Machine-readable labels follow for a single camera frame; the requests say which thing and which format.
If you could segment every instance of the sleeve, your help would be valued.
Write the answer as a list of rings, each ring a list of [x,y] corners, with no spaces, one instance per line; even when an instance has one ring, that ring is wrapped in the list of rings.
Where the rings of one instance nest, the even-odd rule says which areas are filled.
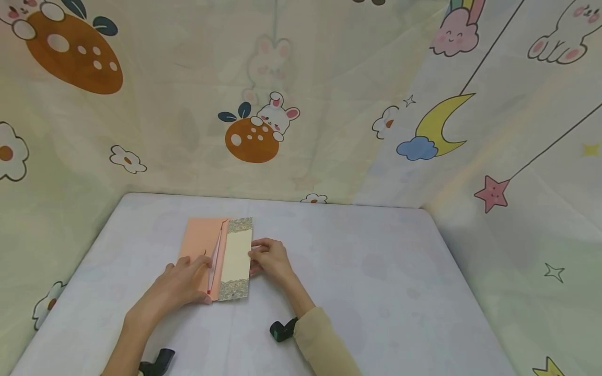
[[[362,375],[322,308],[312,309],[297,321],[294,337],[316,376]]]

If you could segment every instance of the blue cloud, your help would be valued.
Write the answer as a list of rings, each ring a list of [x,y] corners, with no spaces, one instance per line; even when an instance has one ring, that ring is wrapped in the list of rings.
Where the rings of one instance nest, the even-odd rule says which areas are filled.
[[[432,159],[438,152],[435,143],[424,136],[414,137],[397,146],[397,154],[407,157],[410,161]]]

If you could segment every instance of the pink cloud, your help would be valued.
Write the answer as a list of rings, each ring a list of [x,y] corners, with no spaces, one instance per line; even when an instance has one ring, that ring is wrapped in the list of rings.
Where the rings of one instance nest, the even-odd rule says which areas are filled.
[[[430,45],[435,55],[445,54],[452,57],[458,52],[472,51],[477,46],[477,24],[468,25],[469,17],[470,13],[465,8],[458,8],[445,17]]]

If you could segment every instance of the white tablecloth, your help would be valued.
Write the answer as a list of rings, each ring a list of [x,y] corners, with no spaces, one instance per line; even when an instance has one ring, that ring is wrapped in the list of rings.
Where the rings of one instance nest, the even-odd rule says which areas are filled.
[[[189,217],[253,217],[254,238],[282,240],[365,375],[514,375],[427,212],[158,194],[124,196],[12,375],[98,376]],[[175,350],[172,376],[311,375],[294,340],[268,332],[292,317],[257,277],[247,299],[167,318],[144,359]]]

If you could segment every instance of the yellow moon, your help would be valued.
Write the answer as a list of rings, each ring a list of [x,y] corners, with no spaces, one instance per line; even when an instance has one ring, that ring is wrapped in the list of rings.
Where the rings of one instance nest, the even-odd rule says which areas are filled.
[[[443,127],[445,122],[454,111],[456,111],[461,105],[470,99],[475,93],[458,95],[451,97],[437,106],[433,107],[423,118],[420,120],[418,128],[416,128],[416,136],[424,136],[435,143],[435,147],[439,149],[435,156],[441,156],[456,150],[458,147],[464,145],[466,141],[458,143],[448,142],[443,137]]]

